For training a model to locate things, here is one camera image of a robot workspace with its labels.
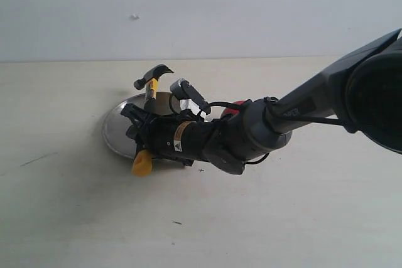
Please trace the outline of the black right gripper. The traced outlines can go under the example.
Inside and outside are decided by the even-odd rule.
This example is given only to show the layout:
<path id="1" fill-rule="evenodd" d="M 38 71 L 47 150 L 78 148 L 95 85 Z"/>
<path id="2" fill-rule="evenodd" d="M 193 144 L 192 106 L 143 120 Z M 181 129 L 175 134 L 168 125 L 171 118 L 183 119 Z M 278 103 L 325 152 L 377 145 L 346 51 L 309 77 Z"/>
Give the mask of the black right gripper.
<path id="1" fill-rule="evenodd" d="M 192 160 L 181 157 L 174 147 L 175 131 L 183 122 L 191 121 L 186 115 L 157 115 L 134 104 L 126 104 L 121 115 L 133 124 L 128 127 L 126 136 L 136 142 L 143 142 L 153 158 L 165 159 L 191 166 Z"/>

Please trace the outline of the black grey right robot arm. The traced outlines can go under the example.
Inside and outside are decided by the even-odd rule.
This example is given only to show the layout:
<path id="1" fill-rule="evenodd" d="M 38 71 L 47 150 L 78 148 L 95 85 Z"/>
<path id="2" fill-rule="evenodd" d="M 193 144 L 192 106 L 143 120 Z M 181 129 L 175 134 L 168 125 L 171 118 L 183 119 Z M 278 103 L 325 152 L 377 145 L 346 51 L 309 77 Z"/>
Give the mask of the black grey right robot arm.
<path id="1" fill-rule="evenodd" d="M 361 132 L 395 153 L 401 152 L 401 30 L 392 31 L 338 59 L 286 96 L 221 102 L 218 119 L 205 121 L 211 104 L 193 90 L 200 110 L 154 112 L 155 94 L 143 107 L 126 104 L 128 138 L 136 143 L 133 170 L 146 174 L 153 158 L 190 166 L 213 164 L 229 174 L 242 174 L 285 147 L 295 129 L 311 123 Z"/>

